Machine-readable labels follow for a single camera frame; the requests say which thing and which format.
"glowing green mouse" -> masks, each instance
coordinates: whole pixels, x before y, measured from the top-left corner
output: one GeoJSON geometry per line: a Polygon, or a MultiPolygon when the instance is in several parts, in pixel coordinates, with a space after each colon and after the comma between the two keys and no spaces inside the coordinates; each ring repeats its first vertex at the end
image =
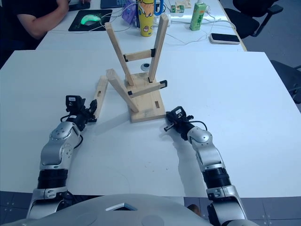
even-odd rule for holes
{"type": "Polygon", "coordinates": [[[96,22],[101,21],[101,18],[99,16],[95,15],[85,15],[81,21],[80,24],[90,26],[95,24],[96,22]]]}

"mouse pad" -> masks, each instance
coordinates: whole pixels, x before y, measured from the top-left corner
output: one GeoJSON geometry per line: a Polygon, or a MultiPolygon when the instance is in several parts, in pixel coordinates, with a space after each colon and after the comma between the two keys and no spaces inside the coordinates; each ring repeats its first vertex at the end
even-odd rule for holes
{"type": "Polygon", "coordinates": [[[100,27],[101,25],[104,25],[104,23],[109,22],[110,21],[110,17],[112,10],[111,9],[101,9],[101,10],[80,10],[74,21],[72,22],[71,26],[69,27],[68,31],[70,32],[85,32],[85,31],[90,31],[92,29],[95,29],[97,27],[97,29],[93,30],[93,31],[105,31],[105,27],[100,27]],[[102,18],[102,21],[100,24],[99,22],[96,22],[95,24],[92,24],[90,26],[86,26],[86,25],[82,25],[80,24],[81,19],[85,16],[85,15],[95,15],[95,16],[99,16],[102,17],[104,15],[106,15],[105,17],[102,18]]]}

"white tabletop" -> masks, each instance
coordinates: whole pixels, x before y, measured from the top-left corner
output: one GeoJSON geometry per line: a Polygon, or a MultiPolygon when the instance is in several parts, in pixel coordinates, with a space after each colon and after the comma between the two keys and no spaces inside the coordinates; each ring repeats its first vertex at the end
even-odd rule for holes
{"type": "MultiPolygon", "coordinates": [[[[216,18],[216,20],[227,20],[225,13],[218,0],[207,0],[205,1],[207,5],[210,6],[211,15],[216,18]]],[[[90,9],[100,9],[100,0],[92,0],[90,9]]],[[[191,17],[193,8],[186,8],[183,16],[191,17]]],[[[106,50],[109,41],[106,31],[102,32],[69,32],[68,29],[73,22],[77,11],[69,12],[64,20],[52,31],[49,31],[45,36],[41,44],[37,49],[39,50],[106,50]]],[[[208,14],[205,14],[203,22],[213,21],[208,14]]],[[[124,30],[128,27],[128,24],[123,21],[121,17],[118,17],[112,22],[113,29],[116,31],[124,30]]],[[[165,37],[166,49],[182,51],[184,49],[194,50],[201,49],[203,51],[244,51],[241,44],[239,45],[221,45],[221,44],[211,44],[208,39],[209,33],[224,33],[224,34],[235,34],[231,25],[227,22],[216,22],[214,24],[203,24],[201,25],[201,30],[191,31],[189,29],[189,24],[176,24],[171,23],[170,27],[167,29],[167,34],[174,36],[175,38],[181,40],[178,41],[175,38],[167,35],[165,37]]],[[[141,51],[148,48],[153,48],[155,42],[155,33],[148,38],[142,37],[140,35],[139,28],[130,28],[124,32],[118,32],[117,37],[119,39],[122,50],[126,52],[141,51]]]]}
{"type": "MultiPolygon", "coordinates": [[[[129,68],[140,72],[140,65],[129,68]]],[[[66,114],[65,95],[81,95],[88,105],[109,68],[124,77],[112,47],[106,56],[13,53],[0,71],[1,191],[32,192],[40,152],[66,114]]],[[[264,53],[165,49],[157,71],[163,79],[166,110],[182,105],[207,124],[241,197],[301,195],[301,115],[264,53]]],[[[109,85],[99,121],[86,127],[73,156],[69,190],[206,197],[194,150],[165,126],[164,119],[130,123],[125,102],[109,85]]]]}

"small box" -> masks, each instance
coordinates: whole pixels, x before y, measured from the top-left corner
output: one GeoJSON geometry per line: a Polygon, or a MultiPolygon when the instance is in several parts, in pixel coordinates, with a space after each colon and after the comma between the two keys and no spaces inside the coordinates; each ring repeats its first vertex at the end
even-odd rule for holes
{"type": "Polygon", "coordinates": [[[183,13],[184,12],[184,6],[183,5],[172,5],[171,6],[171,12],[172,13],[183,13]]]}

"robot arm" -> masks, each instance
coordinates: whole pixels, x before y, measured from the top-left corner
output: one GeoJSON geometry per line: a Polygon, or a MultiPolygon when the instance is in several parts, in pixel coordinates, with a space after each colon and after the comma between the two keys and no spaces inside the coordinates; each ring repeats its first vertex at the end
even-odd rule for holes
{"type": "Polygon", "coordinates": [[[220,152],[213,144],[212,134],[192,125],[189,120],[193,119],[193,116],[186,116],[186,112],[180,106],[167,112],[166,116],[171,125],[165,127],[165,131],[175,128],[196,151],[197,161],[207,186],[208,199],[213,201],[207,207],[210,223],[215,226],[230,226],[235,225],[235,220],[247,220],[243,204],[235,186],[230,182],[220,152]]]}
{"type": "Polygon", "coordinates": [[[73,150],[82,142],[81,131],[88,122],[96,121],[93,115],[96,100],[90,108],[84,106],[80,96],[67,96],[66,106],[70,112],[66,121],[51,132],[48,143],[43,147],[40,160],[38,187],[33,190],[27,218],[39,219],[64,207],[63,198],[68,192],[66,180],[73,150]]]}

